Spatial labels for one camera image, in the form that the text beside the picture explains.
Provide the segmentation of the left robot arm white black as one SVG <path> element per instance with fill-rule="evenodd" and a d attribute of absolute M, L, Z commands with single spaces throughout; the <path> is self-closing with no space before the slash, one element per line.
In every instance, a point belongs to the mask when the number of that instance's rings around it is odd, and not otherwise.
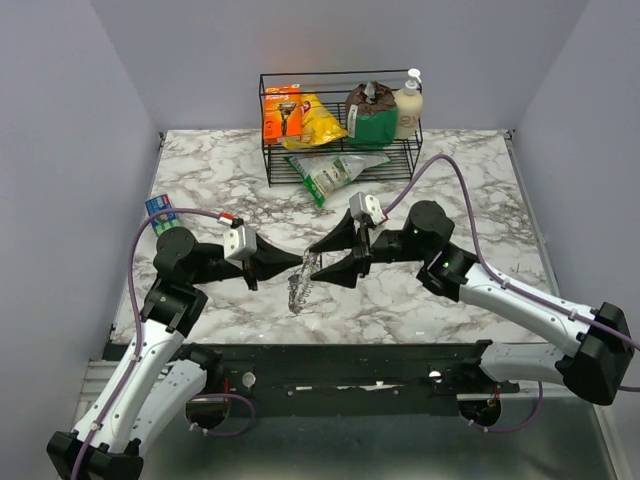
<path fill-rule="evenodd" d="M 253 229 L 228 229 L 221 244 L 196 240 L 184 227 L 156 243 L 157 277 L 143 304 L 133 306 L 135 334 L 106 386 L 69 432 L 56 432 L 46 451 L 62 479 L 137 479 L 150 445 L 198 394 L 214 393 L 221 367 L 183 345 L 207 303 L 199 285 L 241 278 L 259 282 L 300 265 L 299 255 L 262 239 Z"/>

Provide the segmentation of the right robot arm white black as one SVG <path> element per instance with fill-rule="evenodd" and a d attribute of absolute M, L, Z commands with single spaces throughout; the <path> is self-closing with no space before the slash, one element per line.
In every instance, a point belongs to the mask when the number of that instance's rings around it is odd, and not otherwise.
<path fill-rule="evenodd" d="M 534 381 L 567 387 L 579 398 L 608 406 L 622 389 L 634 355 L 623 311 L 610 303 L 594 309 L 572 303 L 497 272 L 450 238 L 454 223 L 434 201 L 415 203 L 399 230 L 371 230 L 386 221 L 378 200 L 358 194 L 340 223 L 310 248 L 347 251 L 312 280 L 354 288 L 374 263 L 419 262 L 420 283 L 430 293 L 492 312 L 542 338 L 540 345 L 490 343 L 464 362 L 460 379 L 480 392 L 494 381 Z"/>

